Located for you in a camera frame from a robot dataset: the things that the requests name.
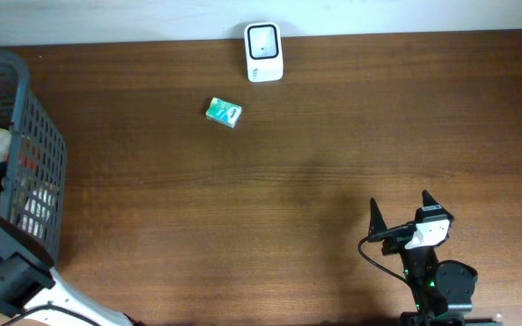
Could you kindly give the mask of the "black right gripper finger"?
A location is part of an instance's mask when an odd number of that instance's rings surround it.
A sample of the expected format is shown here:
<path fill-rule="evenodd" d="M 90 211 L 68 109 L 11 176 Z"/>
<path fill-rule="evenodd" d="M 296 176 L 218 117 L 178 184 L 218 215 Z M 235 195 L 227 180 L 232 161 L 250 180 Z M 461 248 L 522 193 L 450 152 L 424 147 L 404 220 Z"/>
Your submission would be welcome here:
<path fill-rule="evenodd" d="M 374 197 L 370 199 L 370 224 L 368 228 L 369 240 L 382 240 L 388 230 L 382 213 Z"/>
<path fill-rule="evenodd" d="M 424 189 L 422 195 L 422 208 L 423 212 L 437 212 L 442 209 L 442 206 L 434 199 L 430 192 Z"/>

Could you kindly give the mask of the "green tissue pack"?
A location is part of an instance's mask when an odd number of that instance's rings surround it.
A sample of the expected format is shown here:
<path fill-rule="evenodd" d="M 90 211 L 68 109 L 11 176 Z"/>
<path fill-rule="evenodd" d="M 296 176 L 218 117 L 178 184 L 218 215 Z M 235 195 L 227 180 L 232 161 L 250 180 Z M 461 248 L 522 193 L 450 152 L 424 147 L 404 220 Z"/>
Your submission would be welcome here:
<path fill-rule="evenodd" d="M 242 114 L 242 107 L 213 97 L 206 110 L 206 118 L 233 129 Z"/>

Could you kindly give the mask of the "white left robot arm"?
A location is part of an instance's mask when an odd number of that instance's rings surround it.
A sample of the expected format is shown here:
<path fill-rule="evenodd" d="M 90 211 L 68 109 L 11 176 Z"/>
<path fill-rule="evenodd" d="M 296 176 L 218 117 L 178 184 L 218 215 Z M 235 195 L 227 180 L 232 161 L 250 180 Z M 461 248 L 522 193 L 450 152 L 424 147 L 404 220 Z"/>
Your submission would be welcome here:
<path fill-rule="evenodd" d="M 68 283 L 91 298 L 98 324 L 393 322 L 400 295 L 356 248 L 364 224 L 347 207 L 331 216 L 103 208 L 74 217 L 68 262 L 58 263 L 0 216 L 0 314 Z"/>

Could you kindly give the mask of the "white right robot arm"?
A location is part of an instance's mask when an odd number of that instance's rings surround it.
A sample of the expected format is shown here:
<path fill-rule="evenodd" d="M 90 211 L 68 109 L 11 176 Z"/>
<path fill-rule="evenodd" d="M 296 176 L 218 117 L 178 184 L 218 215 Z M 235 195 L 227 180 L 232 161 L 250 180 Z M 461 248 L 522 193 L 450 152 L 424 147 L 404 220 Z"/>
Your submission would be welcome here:
<path fill-rule="evenodd" d="M 410 222 L 384 227 L 375 239 L 382 243 L 384 256 L 397 254 L 402 273 L 416 305 L 404 312 L 398 323 L 420 325 L 497 325 L 492 319 L 467 319 L 473 309 L 472 295 L 478 281 L 473 267 L 455 260 L 441 261 L 436 248 L 449 238 L 454 216 L 426 190 L 422 207 Z"/>

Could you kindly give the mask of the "white barcode scanner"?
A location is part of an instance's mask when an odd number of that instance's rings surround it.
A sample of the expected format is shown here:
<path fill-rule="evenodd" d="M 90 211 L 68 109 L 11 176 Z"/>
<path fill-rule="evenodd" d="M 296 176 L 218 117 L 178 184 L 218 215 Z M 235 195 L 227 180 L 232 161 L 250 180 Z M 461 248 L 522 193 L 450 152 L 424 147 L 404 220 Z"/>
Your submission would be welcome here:
<path fill-rule="evenodd" d="M 283 47 L 277 24 L 248 24 L 244 29 L 244 43 L 247 78 L 251 82 L 274 82 L 283 78 Z"/>

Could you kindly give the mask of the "grey plastic basket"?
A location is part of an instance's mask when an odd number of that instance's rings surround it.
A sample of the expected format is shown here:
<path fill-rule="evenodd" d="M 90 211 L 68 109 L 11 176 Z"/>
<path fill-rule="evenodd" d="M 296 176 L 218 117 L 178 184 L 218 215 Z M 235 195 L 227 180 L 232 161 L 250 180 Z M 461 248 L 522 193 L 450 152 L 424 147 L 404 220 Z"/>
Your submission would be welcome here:
<path fill-rule="evenodd" d="M 25 61 L 0 51 L 0 216 L 59 260 L 67 146 L 30 89 Z"/>

